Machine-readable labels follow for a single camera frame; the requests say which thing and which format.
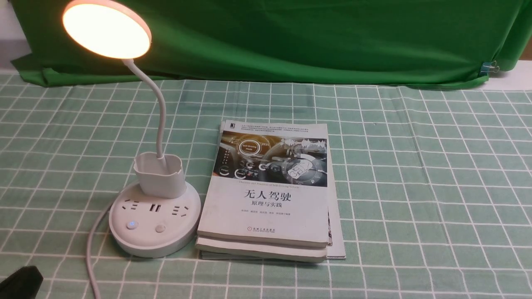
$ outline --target green cloth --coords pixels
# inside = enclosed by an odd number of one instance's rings
[[[137,80],[69,38],[68,1],[13,1],[33,51],[23,79]],[[488,79],[484,62],[511,70],[532,32],[530,0],[120,2],[151,28],[152,48],[137,63],[156,78],[469,88]]]

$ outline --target book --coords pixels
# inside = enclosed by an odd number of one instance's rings
[[[323,253],[330,241],[327,125],[228,120],[221,131],[198,239]]]
[[[254,259],[289,259],[303,262],[321,262],[328,260],[343,260],[346,257],[344,237],[340,224],[340,214],[338,210],[338,200],[336,195],[333,165],[330,152],[327,152],[328,163],[328,224],[329,242],[326,252],[309,251],[308,248],[282,247],[276,245],[264,246],[260,243],[244,243],[237,241],[213,240],[205,237],[198,237],[196,244],[202,250],[202,258],[206,260],[254,260]]]

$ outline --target lamp head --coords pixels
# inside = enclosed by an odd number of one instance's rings
[[[63,27],[84,48],[115,59],[140,57],[152,41],[146,22],[111,0],[73,0],[63,12]]]

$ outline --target table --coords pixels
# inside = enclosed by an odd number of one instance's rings
[[[531,92],[158,81],[166,151],[209,184],[222,119],[327,123],[345,261],[163,259],[100,225],[104,298],[528,298]],[[158,109],[138,82],[43,88],[0,74],[0,277],[34,264],[38,298],[91,298],[87,233],[153,151]]]

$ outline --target white wall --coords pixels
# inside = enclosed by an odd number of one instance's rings
[[[0,71],[13,71],[11,60],[31,53],[11,4],[0,0]]]

